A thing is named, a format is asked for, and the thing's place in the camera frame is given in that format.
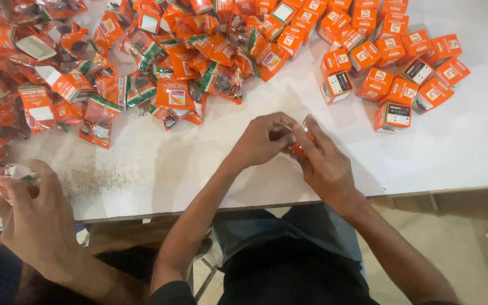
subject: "orange plastic bag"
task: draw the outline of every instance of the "orange plastic bag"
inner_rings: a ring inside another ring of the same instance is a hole
[[[187,49],[184,43],[178,40],[162,42],[161,46],[168,53],[176,79],[194,79],[201,74],[189,67],[189,63],[199,55],[197,50]]]
[[[249,51],[257,63],[257,70],[264,82],[271,79],[285,64],[291,54],[283,47],[268,42],[263,36],[258,35],[255,45]]]
[[[228,67],[235,63],[236,48],[229,45],[223,36],[201,35],[194,36],[190,40],[197,50],[210,59]]]
[[[238,65],[227,67],[212,61],[203,76],[201,90],[240,105],[242,103],[243,83],[244,79]]]

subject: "finger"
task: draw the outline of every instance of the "finger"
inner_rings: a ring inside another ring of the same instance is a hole
[[[304,130],[300,126],[293,127],[293,134],[297,138],[297,143],[304,150],[304,154],[310,159],[313,165],[322,166],[323,155],[315,146],[315,144],[308,138]]]
[[[48,164],[44,163],[41,160],[29,159],[28,165],[31,167],[31,169],[35,170],[37,172],[37,175],[39,176],[39,196],[50,193],[59,195],[62,193],[58,175],[54,170],[50,168],[50,166],[48,166]]]
[[[0,177],[0,185],[5,188],[9,195],[9,203],[13,204],[17,210],[31,209],[32,199],[26,182],[14,178]]]

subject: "orange box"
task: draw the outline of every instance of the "orange box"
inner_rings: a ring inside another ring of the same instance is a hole
[[[408,23],[410,17],[402,14],[389,13],[383,19],[383,22],[378,27],[376,38],[385,39],[393,36],[406,35],[408,31]]]
[[[312,14],[309,11],[299,10],[295,15],[295,18],[291,21],[291,25],[304,29],[304,45],[308,43],[310,35],[315,31],[315,25],[317,24],[318,18],[319,17],[316,14]]]
[[[306,0],[302,5],[302,9],[321,17],[327,10],[327,2],[323,0]]]
[[[389,68],[406,54],[402,39],[399,36],[377,39],[374,45],[381,54],[381,59],[376,63],[378,68]]]
[[[261,35],[268,41],[276,41],[281,32],[284,31],[285,24],[273,15],[268,15],[268,18],[261,26]]]
[[[235,0],[235,5],[243,15],[255,15],[255,0]]]
[[[348,53],[345,49],[338,49],[325,53],[320,68],[324,78],[327,78],[336,72],[348,71],[351,69]]]
[[[333,8],[339,8],[344,12],[348,12],[351,5],[351,0],[329,0],[327,3],[327,12],[331,12]]]
[[[470,75],[470,70],[458,58],[454,57],[437,67],[434,76],[453,88],[459,81]]]
[[[376,28],[376,15],[377,11],[375,9],[355,9],[351,26],[364,36],[368,36]]]
[[[329,51],[338,50],[341,48],[351,52],[356,46],[363,43],[366,40],[366,36],[359,33],[351,25],[346,25],[338,34],[335,35],[335,39],[332,42]]]
[[[388,101],[411,106],[418,89],[419,86],[417,84],[414,84],[409,80],[396,77],[395,81],[393,81],[391,84],[387,95],[378,101],[378,106],[381,106]]]
[[[255,0],[255,16],[264,21],[275,7],[276,0]]]
[[[282,0],[282,2],[276,6],[275,10],[272,11],[271,15],[284,24],[288,24],[293,20],[298,11],[299,9],[289,4],[287,0]]]
[[[406,14],[408,0],[385,0],[381,9],[378,11],[377,22],[380,24],[385,16],[392,12],[394,14]]]
[[[353,77],[358,77],[380,59],[380,50],[370,41],[365,41],[349,53],[349,61],[351,62],[349,73]]]
[[[233,6],[235,5],[235,0],[213,0],[212,4],[214,9],[213,12],[216,14],[217,20],[220,24],[227,24]]]
[[[398,66],[409,63],[415,57],[421,57],[425,52],[432,49],[432,43],[427,36],[427,32],[419,30],[402,36],[402,43],[406,50],[406,55],[398,61]]]
[[[450,99],[455,92],[449,89],[443,81],[433,77],[417,90],[413,103],[413,109],[418,114],[423,114],[443,104]]]
[[[321,94],[327,105],[345,99],[353,90],[353,84],[345,71],[325,78],[321,86]]]
[[[335,8],[321,20],[317,35],[332,45],[336,34],[339,33],[350,21],[351,17],[349,17],[339,8]]]
[[[455,34],[432,38],[432,47],[423,55],[423,59],[434,68],[463,53]]]
[[[409,128],[410,124],[411,107],[388,102],[376,111],[374,130],[397,132]]]
[[[421,86],[434,73],[434,69],[422,59],[416,57],[397,75]]]
[[[395,79],[395,76],[392,73],[382,71],[378,68],[372,68],[359,87],[356,95],[369,101],[379,101],[389,92],[393,79]]]
[[[291,53],[289,60],[295,59],[295,56],[302,47],[305,35],[306,31],[304,31],[302,28],[293,27],[291,25],[285,27],[284,31],[281,33],[277,44]]]

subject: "plastic packet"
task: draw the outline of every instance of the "plastic packet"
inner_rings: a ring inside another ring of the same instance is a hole
[[[184,41],[187,48],[193,48],[189,38],[200,34],[212,34],[216,26],[220,25],[216,18],[208,15],[177,17],[174,32]]]
[[[249,54],[257,63],[257,70],[264,82],[271,79],[288,60],[290,53],[280,45],[268,42],[262,35],[258,35],[255,45]]]
[[[27,184],[26,188],[32,199],[35,199],[39,195],[39,177],[37,172],[27,166],[21,164],[9,163],[4,168],[0,168],[0,178],[13,178],[20,180]],[[0,195],[7,199],[10,204],[14,204],[11,201],[7,190],[0,184]]]
[[[79,137],[101,147],[110,148],[112,121],[120,112],[120,107],[97,94],[92,94],[84,113],[84,123],[80,128]]]
[[[199,51],[187,49],[184,43],[178,40],[164,41],[161,46],[170,57],[177,79],[186,80],[201,77],[199,72],[189,67],[189,63],[197,57]]]
[[[120,109],[126,109],[127,95],[131,89],[129,75],[124,77],[100,76],[95,80],[95,88],[100,97]]]
[[[120,51],[131,55],[142,72],[148,69],[148,64],[159,56],[161,50],[157,43],[139,29],[136,22],[127,29],[120,46]]]
[[[102,56],[107,56],[108,50],[112,48],[115,42],[124,35],[116,16],[113,13],[105,12],[101,23],[93,34],[91,45],[96,52]]]
[[[239,66],[227,67],[212,61],[203,76],[201,90],[240,105],[242,103],[243,83],[244,79]]]
[[[189,67],[195,71],[199,71],[201,75],[204,75],[204,73],[207,72],[208,65],[210,65],[211,61],[212,60],[208,58],[208,56],[200,54],[189,63]]]

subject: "printed logo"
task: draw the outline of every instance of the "printed logo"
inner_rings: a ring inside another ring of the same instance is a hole
[[[263,60],[263,66],[266,66],[270,71],[274,70],[276,66],[281,62],[281,58],[276,56],[275,53],[268,53],[267,57]]]
[[[339,63],[343,63],[343,62],[348,61],[348,56],[346,54],[338,55],[337,58],[338,58]]]
[[[377,78],[379,80],[385,80],[386,76],[387,76],[387,73],[378,70],[378,71],[376,71],[376,76],[374,76],[374,78]]]
[[[431,101],[434,101],[437,97],[440,96],[440,94],[436,90],[432,89],[427,92],[427,96]]]
[[[169,90],[170,105],[184,105],[186,103],[186,92],[184,90]]]
[[[395,38],[385,39],[385,45],[387,47],[396,47],[397,43],[395,42]]]
[[[421,40],[421,35],[419,33],[410,34],[410,39],[412,42],[417,42]]]
[[[338,17],[340,17],[340,15],[336,14],[335,12],[331,11],[331,13],[329,14],[329,16],[327,16],[330,20],[336,20],[338,19]]]

